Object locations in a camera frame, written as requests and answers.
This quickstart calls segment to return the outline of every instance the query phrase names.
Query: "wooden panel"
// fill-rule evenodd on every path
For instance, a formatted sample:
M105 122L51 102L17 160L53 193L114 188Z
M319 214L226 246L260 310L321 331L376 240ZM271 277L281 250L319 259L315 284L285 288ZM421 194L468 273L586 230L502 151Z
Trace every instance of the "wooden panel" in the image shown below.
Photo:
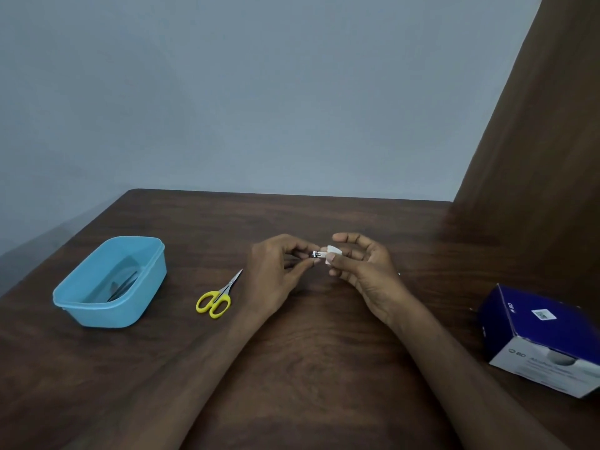
M326 244L360 230L384 242L410 290L525 408L573 449L600 439L600 397L577 400L487 365L474 309L497 281L547 292L506 249L458 225L449 203L185 191L126 193L0 301L0 442L54 449L190 341L227 318L197 297L225 284L251 242L281 232ZM85 329L53 288L109 237L160 237L167 278L135 325ZM235 306L235 289L232 290ZM185 448L459 448L405 348L322 265L250 340Z
M454 206L600 318L599 171L600 0L543 0Z

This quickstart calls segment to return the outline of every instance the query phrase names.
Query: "blue and white box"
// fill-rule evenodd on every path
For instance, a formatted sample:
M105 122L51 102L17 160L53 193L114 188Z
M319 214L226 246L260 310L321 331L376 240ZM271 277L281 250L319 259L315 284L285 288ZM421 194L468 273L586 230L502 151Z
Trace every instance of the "blue and white box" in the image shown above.
M498 284L477 317L491 365L577 398L600 386L600 333L578 308Z

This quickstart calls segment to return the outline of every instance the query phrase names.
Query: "wall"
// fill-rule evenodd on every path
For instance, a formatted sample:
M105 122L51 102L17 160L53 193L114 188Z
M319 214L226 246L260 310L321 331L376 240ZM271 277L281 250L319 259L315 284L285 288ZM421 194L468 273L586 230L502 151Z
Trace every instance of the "wall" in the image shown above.
M0 0L4 283L129 188L452 200L539 1Z
M544 0L454 208L600 323L600 0Z

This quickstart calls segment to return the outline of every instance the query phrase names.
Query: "yellow scissors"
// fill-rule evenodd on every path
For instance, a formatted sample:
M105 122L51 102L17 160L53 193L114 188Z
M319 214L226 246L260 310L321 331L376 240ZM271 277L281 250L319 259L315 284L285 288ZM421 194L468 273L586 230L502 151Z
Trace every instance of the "yellow scissors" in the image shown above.
M229 289L231 289L231 286L233 286L236 279L238 279L238 276L240 276L243 271L244 269L242 268L239 272L237 272L237 275L235 275L232 278L232 280L228 282L227 286L223 287L221 290L211 290L210 292L206 292L206 294L200 297L198 299L198 302L196 303L196 311L198 311L199 313L205 313L206 311L208 311L208 315L211 316L213 319L220 318L225 311L229 310L229 307L231 306L231 299L229 298ZM208 297L211 297L211 299L208 301L208 304L200 308L200 303ZM223 302L227 303L225 309L221 312L215 313L219 305Z

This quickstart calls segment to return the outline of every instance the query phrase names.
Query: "wooden table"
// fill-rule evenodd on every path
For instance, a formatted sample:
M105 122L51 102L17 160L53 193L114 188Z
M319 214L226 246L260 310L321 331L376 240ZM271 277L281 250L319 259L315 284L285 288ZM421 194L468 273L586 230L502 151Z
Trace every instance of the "wooden table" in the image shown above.
M0 300L0 446L58 448L192 340L227 325L226 317L198 315L194 305L243 267L252 242L288 232L327 244L345 230L385 243L407 287L560 439L573 449L597 445L600 395L577 400L484 362L474 310L495 283L534 292L548 286L494 240L458 225L449 203L134 189ZM80 327L54 307L52 290L117 235L161 238L167 278L135 325ZM322 266L244 348L184 443L459 447L406 350Z

